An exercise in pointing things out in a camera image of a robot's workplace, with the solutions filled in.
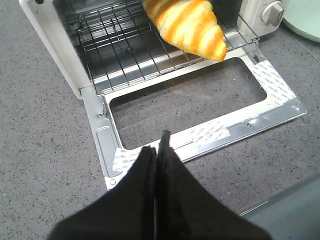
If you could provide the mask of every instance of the white protective sticker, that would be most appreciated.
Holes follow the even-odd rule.
[[[195,126],[189,134],[198,148],[231,135],[229,130],[219,120],[211,120]]]
[[[268,60],[254,65],[250,71],[277,106],[296,97]]]
[[[128,171],[132,164],[137,160],[142,147],[132,150],[117,147],[114,155],[112,170],[113,171]]]

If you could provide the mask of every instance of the metal frame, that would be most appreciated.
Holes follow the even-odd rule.
[[[228,52],[226,60],[231,58],[240,58],[249,69],[258,62],[265,60],[262,53],[257,51],[253,45]],[[112,99],[196,71],[212,64],[215,64],[215,62],[211,60],[204,60],[189,67],[169,72],[148,81],[110,92],[104,96],[97,96],[96,90],[93,86],[81,89],[81,94],[88,113],[88,118],[108,189],[112,189],[126,174],[125,172],[113,171],[116,148],[123,148],[123,146],[110,109],[110,102]],[[306,112],[307,110],[297,97],[294,97],[283,105],[277,105],[267,92],[267,98],[265,100],[211,120],[213,123],[215,123],[215,121],[222,122],[230,132],[230,136],[198,147],[189,135],[189,132],[193,128],[197,127],[194,126],[173,134],[170,138],[170,145],[175,149],[175,152],[178,154],[180,159],[183,162],[186,162],[282,123],[288,122],[294,118],[304,115]],[[158,149],[158,144],[159,140],[151,142],[148,145]]]

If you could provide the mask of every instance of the croissant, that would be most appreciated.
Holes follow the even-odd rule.
[[[169,44],[206,59],[225,59],[224,33],[207,0],[142,0],[142,5]]]

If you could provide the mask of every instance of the bread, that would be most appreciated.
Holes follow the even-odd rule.
[[[169,44],[206,59],[225,59],[224,33],[207,0],[142,0],[142,4]]]

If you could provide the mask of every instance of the oven control knob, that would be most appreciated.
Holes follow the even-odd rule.
[[[281,1],[274,1],[263,10],[261,19],[262,21],[277,27],[281,23],[283,16],[283,3]]]

